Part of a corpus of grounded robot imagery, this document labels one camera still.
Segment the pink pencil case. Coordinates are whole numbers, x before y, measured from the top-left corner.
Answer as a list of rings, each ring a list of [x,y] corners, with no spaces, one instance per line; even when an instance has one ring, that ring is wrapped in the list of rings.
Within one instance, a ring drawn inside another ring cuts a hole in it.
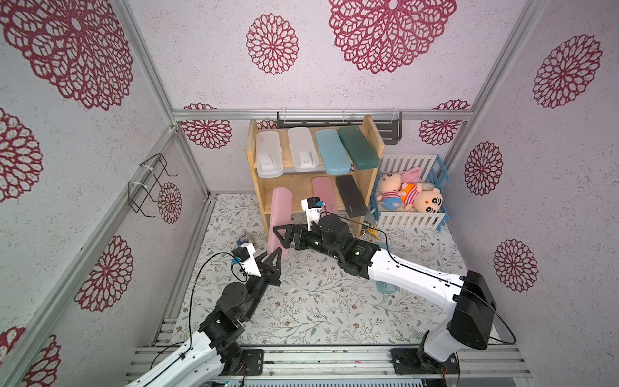
[[[285,187],[277,187],[272,193],[272,211],[269,220],[268,254],[277,248],[282,248],[281,258],[284,261],[288,252],[281,246],[280,240],[273,232],[275,226],[291,224],[293,194]]]
[[[314,197],[324,204],[327,213],[337,214],[338,206],[335,200],[335,190],[330,177],[315,177],[312,180]]]

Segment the black pencil case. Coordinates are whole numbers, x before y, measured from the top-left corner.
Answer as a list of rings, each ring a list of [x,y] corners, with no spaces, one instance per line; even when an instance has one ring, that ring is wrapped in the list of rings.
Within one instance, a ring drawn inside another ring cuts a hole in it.
[[[368,208],[352,175],[338,176],[335,179],[345,210],[350,218],[366,216]]]

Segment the light teal pencil case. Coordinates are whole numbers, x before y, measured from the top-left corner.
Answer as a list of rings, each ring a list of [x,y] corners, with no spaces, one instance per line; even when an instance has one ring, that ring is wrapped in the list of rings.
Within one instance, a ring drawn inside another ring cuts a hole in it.
[[[380,293],[383,293],[385,295],[393,295],[399,290],[396,285],[390,284],[388,282],[376,281],[376,287]]]

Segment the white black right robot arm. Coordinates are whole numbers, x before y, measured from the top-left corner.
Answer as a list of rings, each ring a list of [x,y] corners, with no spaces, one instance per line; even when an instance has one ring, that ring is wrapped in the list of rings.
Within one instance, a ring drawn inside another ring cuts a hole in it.
[[[286,224],[271,230],[284,249],[310,249],[335,258],[345,273],[395,285],[441,307],[447,318],[422,337],[416,353],[415,362],[425,372],[441,369],[460,350],[488,348],[496,303],[480,273],[458,276],[409,262],[387,247],[354,237],[335,214],[309,225]]]

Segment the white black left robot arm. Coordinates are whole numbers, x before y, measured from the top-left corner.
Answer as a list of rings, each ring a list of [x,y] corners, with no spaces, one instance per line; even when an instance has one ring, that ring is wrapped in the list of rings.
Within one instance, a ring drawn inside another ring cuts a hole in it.
[[[237,343],[243,323],[256,312],[266,290],[280,285],[282,250],[256,258],[258,274],[247,282],[232,282],[222,291],[214,310],[175,352],[131,386],[201,386],[223,373],[240,370],[242,349]]]

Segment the frosted white pencil case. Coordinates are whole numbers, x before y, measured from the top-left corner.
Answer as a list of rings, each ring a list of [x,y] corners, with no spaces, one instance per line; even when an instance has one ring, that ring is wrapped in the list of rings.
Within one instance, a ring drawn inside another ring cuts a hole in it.
[[[282,148],[278,132],[266,131],[256,135],[256,170],[259,177],[276,178],[284,172]]]
[[[314,140],[308,127],[294,127],[288,130],[289,148],[296,172],[311,172],[319,166]]]

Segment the teal pencil case on top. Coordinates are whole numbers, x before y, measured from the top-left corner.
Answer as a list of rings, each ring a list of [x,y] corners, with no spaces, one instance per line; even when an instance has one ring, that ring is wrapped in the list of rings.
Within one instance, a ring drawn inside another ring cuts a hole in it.
[[[327,174],[342,176],[351,172],[348,152],[335,129],[322,129],[315,133],[317,145]]]

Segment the dark green pencil case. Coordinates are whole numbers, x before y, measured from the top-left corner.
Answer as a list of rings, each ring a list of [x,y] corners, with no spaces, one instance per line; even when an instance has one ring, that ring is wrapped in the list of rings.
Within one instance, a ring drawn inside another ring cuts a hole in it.
[[[358,170],[375,169],[380,158],[359,127],[340,127],[339,138]]]

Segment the pink plush doll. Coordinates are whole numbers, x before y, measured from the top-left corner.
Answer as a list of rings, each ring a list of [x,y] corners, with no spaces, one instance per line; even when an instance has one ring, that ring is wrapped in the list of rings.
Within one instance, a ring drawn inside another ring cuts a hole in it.
[[[396,211],[403,206],[402,178],[399,173],[382,174],[379,179],[377,201],[387,211]]]

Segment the orange shirt plush doll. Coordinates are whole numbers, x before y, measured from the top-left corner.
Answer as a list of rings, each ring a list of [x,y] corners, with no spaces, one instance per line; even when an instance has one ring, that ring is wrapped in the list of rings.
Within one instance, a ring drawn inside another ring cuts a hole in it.
[[[403,204],[406,211],[421,213],[438,213],[443,205],[440,189],[432,183],[422,180],[419,167],[401,173]]]

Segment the blue white toy crib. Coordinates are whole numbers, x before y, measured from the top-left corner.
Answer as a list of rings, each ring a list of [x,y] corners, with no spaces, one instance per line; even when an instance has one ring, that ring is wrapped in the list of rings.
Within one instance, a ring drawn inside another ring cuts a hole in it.
[[[377,226],[442,230],[448,221],[443,197],[448,180],[437,155],[385,155],[370,201]]]

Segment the grey yellow plush keychain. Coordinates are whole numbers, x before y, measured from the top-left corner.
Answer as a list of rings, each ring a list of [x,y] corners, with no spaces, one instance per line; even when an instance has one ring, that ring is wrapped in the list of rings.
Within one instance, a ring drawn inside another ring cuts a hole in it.
[[[251,234],[243,234],[236,240],[236,245],[238,247],[241,247],[246,243],[254,243],[254,237]]]

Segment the yellow keychain by crib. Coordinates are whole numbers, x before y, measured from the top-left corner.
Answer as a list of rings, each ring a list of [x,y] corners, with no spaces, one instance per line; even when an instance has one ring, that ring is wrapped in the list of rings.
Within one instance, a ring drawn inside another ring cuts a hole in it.
[[[379,240],[382,231],[377,227],[376,223],[364,222],[361,235],[369,234],[373,238]]]

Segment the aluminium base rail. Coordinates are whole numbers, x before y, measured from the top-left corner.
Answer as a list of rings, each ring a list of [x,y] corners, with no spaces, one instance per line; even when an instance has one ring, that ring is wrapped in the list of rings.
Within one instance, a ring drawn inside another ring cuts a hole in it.
[[[417,347],[409,346],[244,346],[241,365],[221,381],[436,379],[447,383],[466,378],[531,378],[514,345],[492,345],[485,351],[462,350],[442,366],[423,370],[414,364]]]

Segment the dark metal wall shelf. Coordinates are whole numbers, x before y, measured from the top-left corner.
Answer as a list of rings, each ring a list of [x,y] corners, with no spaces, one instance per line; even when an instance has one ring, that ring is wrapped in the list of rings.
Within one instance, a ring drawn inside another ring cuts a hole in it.
[[[285,119],[284,114],[278,112],[276,127],[278,129],[290,129],[293,127],[343,127],[343,126],[361,126],[362,119],[358,120],[300,120],[300,119]],[[385,145],[396,145],[402,138],[402,119],[401,114],[397,114],[395,118],[389,120],[374,120],[377,130]]]

